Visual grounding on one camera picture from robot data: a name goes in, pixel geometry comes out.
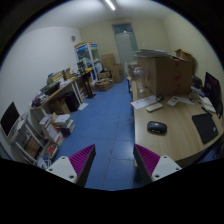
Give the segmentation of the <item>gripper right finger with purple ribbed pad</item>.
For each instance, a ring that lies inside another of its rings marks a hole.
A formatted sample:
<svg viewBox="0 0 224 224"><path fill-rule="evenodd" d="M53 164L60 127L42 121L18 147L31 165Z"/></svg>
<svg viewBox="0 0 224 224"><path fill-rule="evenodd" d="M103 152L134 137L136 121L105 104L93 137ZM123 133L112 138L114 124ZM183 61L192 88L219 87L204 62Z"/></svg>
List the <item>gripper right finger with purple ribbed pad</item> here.
<svg viewBox="0 0 224 224"><path fill-rule="evenodd" d="M181 167L168 155L159 156L141 145L134 145L133 154L144 184L157 181L181 170Z"/></svg>

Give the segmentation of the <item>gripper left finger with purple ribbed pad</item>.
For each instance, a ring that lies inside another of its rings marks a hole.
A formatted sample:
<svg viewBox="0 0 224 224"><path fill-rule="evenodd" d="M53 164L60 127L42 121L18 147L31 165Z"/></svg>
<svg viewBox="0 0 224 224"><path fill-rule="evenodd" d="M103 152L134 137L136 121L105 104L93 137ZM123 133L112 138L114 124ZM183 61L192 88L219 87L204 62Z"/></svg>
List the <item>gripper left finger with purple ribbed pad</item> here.
<svg viewBox="0 0 224 224"><path fill-rule="evenodd" d="M47 171L78 186L84 187L95 155L95 145L92 144L69 157L61 156L47 168Z"/></svg>

